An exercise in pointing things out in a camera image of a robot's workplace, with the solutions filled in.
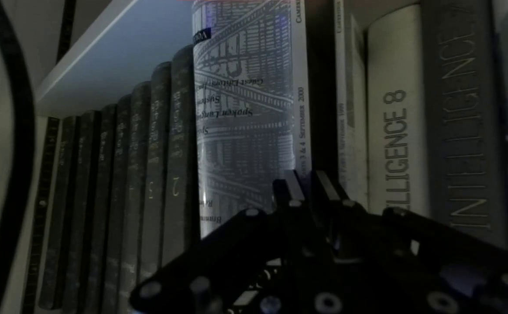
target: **black cable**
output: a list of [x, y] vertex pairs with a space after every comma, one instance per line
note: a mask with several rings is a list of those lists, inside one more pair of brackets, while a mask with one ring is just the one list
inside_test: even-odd
[[24, 211], [30, 193], [35, 108], [33, 94], [21, 45], [0, 3], [0, 52], [9, 75], [12, 96], [12, 169], [7, 183], [5, 202], [0, 213], [0, 303], [7, 288], [16, 247], [21, 237]]

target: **row of books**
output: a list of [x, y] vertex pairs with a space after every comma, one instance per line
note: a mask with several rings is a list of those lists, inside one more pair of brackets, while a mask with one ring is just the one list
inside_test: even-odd
[[496, 33], [487, 0], [422, 0], [360, 29], [349, 0], [196, 0], [194, 45], [171, 66], [61, 122], [40, 305], [127, 312], [190, 242], [271, 211], [288, 169], [508, 249], [499, 12]]

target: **shelf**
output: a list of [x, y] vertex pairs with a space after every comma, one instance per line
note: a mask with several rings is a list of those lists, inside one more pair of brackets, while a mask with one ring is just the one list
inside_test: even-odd
[[37, 89], [40, 115], [115, 103], [190, 43], [190, 0], [114, 0]]

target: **white shelf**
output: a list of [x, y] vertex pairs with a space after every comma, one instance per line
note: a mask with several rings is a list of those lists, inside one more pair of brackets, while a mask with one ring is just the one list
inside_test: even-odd
[[40, 115], [115, 103], [190, 43], [190, 0], [114, 0], [37, 89]]

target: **bookshelf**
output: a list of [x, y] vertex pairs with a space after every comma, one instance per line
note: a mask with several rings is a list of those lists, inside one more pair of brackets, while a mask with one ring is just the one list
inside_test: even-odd
[[[353, 0], [365, 28], [416, 0]], [[150, 68], [190, 43], [192, 0], [114, 0], [37, 89], [40, 115], [65, 117], [117, 101]]]

